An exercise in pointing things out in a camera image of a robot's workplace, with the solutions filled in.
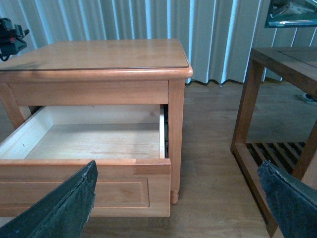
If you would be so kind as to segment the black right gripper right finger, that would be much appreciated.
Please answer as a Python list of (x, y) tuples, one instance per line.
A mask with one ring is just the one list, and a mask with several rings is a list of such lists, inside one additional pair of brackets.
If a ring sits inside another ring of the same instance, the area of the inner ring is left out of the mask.
[(317, 191), (265, 161), (258, 175), (266, 201), (286, 238), (317, 236)]

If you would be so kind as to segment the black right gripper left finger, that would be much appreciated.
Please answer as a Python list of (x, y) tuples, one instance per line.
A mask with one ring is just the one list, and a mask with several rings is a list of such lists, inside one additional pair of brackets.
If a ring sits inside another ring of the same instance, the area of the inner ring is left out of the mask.
[(2, 238), (79, 238), (95, 201), (98, 170), (90, 161), (77, 173), (1, 227)]

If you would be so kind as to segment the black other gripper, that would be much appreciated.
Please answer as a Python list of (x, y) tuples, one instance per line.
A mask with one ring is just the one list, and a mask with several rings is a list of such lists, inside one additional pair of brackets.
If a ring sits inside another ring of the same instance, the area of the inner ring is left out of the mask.
[(21, 25), (12, 25), (8, 18), (0, 19), (0, 59), (7, 61), (11, 55), (18, 54), (27, 47), (23, 38), (29, 33), (29, 29), (22, 30)]

